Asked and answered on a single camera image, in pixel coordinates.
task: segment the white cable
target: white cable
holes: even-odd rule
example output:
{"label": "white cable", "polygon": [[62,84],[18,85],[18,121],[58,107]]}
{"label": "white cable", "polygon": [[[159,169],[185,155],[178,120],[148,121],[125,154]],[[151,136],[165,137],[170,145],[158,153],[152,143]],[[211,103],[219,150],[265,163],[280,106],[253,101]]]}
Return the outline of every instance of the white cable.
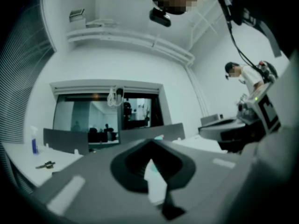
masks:
{"label": "white cable", "polygon": [[117,94],[116,94],[116,88],[111,87],[109,95],[107,97],[107,104],[109,107],[118,107],[123,103],[123,97],[125,93],[125,87],[123,88],[123,95],[121,97],[121,101],[119,104],[117,104]]}

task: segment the ceiling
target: ceiling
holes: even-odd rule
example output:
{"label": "ceiling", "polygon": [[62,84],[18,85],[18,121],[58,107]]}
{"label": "ceiling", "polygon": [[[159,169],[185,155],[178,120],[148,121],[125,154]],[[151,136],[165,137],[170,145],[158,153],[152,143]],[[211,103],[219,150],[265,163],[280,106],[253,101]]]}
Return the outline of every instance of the ceiling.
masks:
{"label": "ceiling", "polygon": [[193,44],[221,15],[216,0],[200,0],[197,7],[184,15],[171,15],[172,26],[166,28],[149,19],[153,8],[152,0],[64,0],[72,10],[85,9],[86,21],[112,19],[119,23],[119,29],[159,36],[186,50]]}

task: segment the desk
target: desk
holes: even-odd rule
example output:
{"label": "desk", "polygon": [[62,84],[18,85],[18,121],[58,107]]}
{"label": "desk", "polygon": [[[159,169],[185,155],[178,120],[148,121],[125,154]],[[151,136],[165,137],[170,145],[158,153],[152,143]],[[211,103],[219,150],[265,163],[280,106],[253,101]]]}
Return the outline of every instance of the desk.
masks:
{"label": "desk", "polygon": [[[24,175],[33,185],[40,187],[52,177],[52,172],[58,172],[71,165],[81,157],[79,154],[69,154],[57,151],[45,146],[38,147],[39,154],[34,155],[30,145],[3,143],[4,150],[10,161],[15,165],[21,174]],[[55,162],[54,168],[36,169],[45,162]]]}
{"label": "desk", "polygon": [[221,150],[217,141],[204,139],[199,134],[184,140],[174,140],[173,143],[209,152],[227,153],[227,150]]}

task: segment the spray bottle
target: spray bottle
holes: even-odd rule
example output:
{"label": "spray bottle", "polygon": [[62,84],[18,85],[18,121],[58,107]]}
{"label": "spray bottle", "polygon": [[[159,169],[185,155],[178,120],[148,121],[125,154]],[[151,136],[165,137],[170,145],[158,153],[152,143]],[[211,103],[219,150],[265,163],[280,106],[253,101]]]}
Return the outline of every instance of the spray bottle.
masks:
{"label": "spray bottle", "polygon": [[36,144],[36,133],[37,133],[37,128],[34,126],[30,126],[32,130],[31,134],[31,142],[32,142],[32,152],[33,154],[38,154],[38,148]]}

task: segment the roller blind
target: roller blind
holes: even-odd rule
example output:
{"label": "roller blind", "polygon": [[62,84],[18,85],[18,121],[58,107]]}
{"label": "roller blind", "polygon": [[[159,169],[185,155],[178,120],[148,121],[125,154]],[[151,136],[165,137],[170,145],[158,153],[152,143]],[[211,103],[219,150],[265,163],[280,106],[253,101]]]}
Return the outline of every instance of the roller blind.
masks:
{"label": "roller blind", "polygon": [[0,51],[0,142],[23,143],[31,90],[53,55],[42,18],[42,0],[30,0]]}

